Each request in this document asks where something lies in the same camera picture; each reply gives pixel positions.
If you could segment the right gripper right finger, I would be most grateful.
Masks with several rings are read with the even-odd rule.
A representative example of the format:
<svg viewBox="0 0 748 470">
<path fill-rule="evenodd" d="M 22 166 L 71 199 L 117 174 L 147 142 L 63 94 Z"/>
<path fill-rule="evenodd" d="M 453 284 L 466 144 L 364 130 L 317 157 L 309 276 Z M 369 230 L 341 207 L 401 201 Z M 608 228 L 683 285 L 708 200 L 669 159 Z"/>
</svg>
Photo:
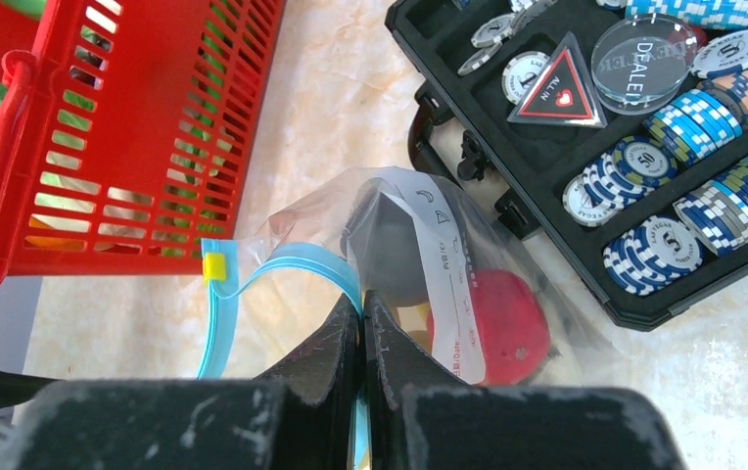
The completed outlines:
<svg viewBox="0 0 748 470">
<path fill-rule="evenodd" d="M 369 291 L 362 311 L 374 469 L 682 469 L 662 414 L 620 388 L 479 387 L 444 369 Z"/>
</svg>

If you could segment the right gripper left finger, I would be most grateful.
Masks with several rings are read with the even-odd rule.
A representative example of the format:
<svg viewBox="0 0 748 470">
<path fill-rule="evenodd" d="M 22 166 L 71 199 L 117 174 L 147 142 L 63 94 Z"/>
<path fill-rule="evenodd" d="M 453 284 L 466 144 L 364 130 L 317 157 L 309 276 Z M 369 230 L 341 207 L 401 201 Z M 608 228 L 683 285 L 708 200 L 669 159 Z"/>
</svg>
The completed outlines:
<svg viewBox="0 0 748 470">
<path fill-rule="evenodd" d="M 58 382 L 29 404 L 1 469 L 349 469 L 356 311 L 254 379 Z"/>
</svg>

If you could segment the clear zip top bag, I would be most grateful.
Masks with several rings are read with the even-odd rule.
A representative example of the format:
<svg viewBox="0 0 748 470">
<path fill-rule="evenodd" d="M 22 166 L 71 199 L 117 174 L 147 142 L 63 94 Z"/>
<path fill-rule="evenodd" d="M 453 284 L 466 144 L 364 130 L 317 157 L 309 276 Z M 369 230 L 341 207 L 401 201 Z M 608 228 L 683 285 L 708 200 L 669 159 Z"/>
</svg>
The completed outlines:
<svg viewBox="0 0 748 470">
<path fill-rule="evenodd" d="M 399 167 L 346 170 L 252 236 L 201 242 L 208 338 L 199 376 L 257 372 L 336 296 L 374 293 L 399 331 L 478 386 L 602 382 L 618 353 L 524 244 L 449 180 Z"/>
</svg>

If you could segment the red pomegranate toy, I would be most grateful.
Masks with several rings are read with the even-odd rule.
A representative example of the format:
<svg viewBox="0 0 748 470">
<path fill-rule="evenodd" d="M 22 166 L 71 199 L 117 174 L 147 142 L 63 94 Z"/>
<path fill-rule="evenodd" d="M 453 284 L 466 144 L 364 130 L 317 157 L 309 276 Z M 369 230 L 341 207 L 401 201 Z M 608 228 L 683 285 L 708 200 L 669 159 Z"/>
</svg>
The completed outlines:
<svg viewBox="0 0 748 470">
<path fill-rule="evenodd" d="M 433 358 L 471 385 L 513 385 L 534 375 L 551 340 L 527 283 L 510 271 L 481 269 L 474 272 L 470 296 L 467 318 L 438 314 L 425 305 Z"/>
</svg>

